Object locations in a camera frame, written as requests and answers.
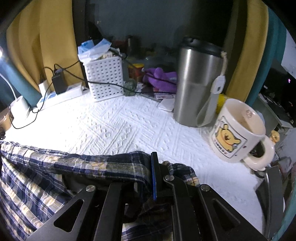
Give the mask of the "plaid blue yellow pants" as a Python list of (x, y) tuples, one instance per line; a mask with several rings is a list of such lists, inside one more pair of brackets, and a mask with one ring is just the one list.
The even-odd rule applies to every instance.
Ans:
[(138, 187), (125, 208), (122, 240), (169, 240), (172, 224), (165, 204), (152, 200), (151, 156), (142, 151), (79, 155), (1, 142), (1, 228), (3, 240), (26, 240), (78, 192), (98, 181), (131, 181)]

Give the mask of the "yellow curtain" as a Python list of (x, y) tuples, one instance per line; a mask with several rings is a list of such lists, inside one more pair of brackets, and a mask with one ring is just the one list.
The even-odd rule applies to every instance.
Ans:
[(263, 1), (234, 1), (224, 48), (228, 52), (227, 97), (245, 102), (263, 57), (268, 7)]
[(72, 1), (31, 1), (6, 30), (8, 55), (18, 72), (33, 90), (43, 67), (70, 66), (66, 83), (72, 85), (83, 77), (77, 63)]

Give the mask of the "right teal curtain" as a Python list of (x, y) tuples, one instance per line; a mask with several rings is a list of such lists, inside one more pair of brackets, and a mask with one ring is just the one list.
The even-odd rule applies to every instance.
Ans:
[(259, 95), (260, 89), (263, 87), (273, 60), (275, 59), (281, 64), (285, 51), (287, 39), (286, 27), (270, 8), (268, 8), (268, 18), (268, 32), (264, 53), (254, 83), (245, 101), (245, 103), (249, 106), (254, 104), (257, 96)]

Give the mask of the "black charger adapter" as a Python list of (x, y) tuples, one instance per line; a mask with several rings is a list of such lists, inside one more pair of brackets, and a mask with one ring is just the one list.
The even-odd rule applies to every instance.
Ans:
[(67, 84), (64, 76), (63, 70), (54, 71), (54, 75), (52, 77), (52, 84), (54, 86), (56, 94), (61, 94), (66, 92)]

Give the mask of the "white desk lamp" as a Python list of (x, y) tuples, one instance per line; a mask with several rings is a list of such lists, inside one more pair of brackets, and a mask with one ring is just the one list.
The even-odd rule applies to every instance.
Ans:
[(30, 107), (27, 104), (25, 98), (21, 95), (16, 97), (16, 93), (11, 85), (11, 83), (1, 74), (1, 78), (7, 83), (15, 100), (9, 105), (9, 117), (14, 117), (16, 123), (24, 124), (30, 114)]

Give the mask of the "white bear cartoon mug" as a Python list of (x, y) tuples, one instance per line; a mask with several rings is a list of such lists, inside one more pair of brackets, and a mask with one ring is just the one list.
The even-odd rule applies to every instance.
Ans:
[(221, 160), (242, 160), (254, 171), (265, 170), (275, 154), (261, 117), (246, 103), (233, 98), (225, 101), (210, 132), (209, 144)]

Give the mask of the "black computer monitor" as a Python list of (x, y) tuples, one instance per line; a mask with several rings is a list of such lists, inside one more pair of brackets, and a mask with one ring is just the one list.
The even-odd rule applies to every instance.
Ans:
[(295, 127), (295, 78), (275, 59), (260, 93), (280, 120)]

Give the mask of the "white charger plug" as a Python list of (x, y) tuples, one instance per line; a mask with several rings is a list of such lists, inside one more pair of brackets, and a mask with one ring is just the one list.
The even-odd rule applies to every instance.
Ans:
[(42, 97), (47, 97), (50, 94), (50, 86), (48, 80), (41, 79), (39, 84), (39, 90), (41, 92)]

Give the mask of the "black flat device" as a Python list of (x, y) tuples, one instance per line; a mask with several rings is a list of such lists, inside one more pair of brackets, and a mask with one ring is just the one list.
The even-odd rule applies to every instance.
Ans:
[(255, 193), (266, 222), (263, 235), (271, 240), (281, 227), (284, 212), (282, 179), (278, 166), (264, 171), (263, 181)]

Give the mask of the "white perforated plastic basket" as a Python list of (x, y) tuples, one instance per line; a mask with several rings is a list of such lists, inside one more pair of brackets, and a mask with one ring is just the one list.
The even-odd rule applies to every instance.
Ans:
[(84, 64), (91, 97), (95, 102), (124, 95), (122, 62), (110, 57)]

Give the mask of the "white power strip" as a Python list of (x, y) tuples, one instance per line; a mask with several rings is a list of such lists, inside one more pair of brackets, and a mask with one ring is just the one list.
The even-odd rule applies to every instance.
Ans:
[(80, 97), (83, 95), (84, 86), (82, 83), (70, 85), (63, 93), (57, 94), (55, 91), (51, 92), (47, 97), (41, 98), (37, 103), (37, 109), (51, 108), (62, 102)]

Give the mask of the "right yellow curtain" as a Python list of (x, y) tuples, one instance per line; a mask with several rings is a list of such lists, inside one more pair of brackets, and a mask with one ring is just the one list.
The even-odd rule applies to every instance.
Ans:
[(263, 57), (268, 7), (263, 1), (234, 1), (224, 48), (228, 52), (227, 97), (245, 102)]

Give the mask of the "left yellow curtain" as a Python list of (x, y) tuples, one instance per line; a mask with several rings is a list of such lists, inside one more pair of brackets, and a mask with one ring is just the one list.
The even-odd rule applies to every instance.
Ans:
[(83, 77), (77, 63), (72, 1), (31, 1), (6, 30), (8, 55), (18, 72), (33, 90), (43, 67), (70, 66), (66, 83), (72, 85)]

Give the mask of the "stainless steel tumbler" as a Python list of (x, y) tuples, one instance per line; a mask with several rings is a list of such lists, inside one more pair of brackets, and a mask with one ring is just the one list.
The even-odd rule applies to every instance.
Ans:
[(210, 124), (224, 89), (227, 65), (227, 52), (221, 47), (184, 37), (178, 58), (175, 121), (191, 127)]

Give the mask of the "white textured table cloth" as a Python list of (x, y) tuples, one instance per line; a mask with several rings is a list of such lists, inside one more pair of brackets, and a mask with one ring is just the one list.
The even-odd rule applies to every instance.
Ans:
[(192, 167), (258, 231), (264, 217), (255, 194), (260, 179), (244, 163), (219, 159), (208, 143), (209, 128), (177, 123), (170, 112), (143, 96), (120, 96), (94, 102), (90, 94), (44, 108), (15, 123), (7, 141), (73, 154), (116, 155), (157, 152), (159, 161)]

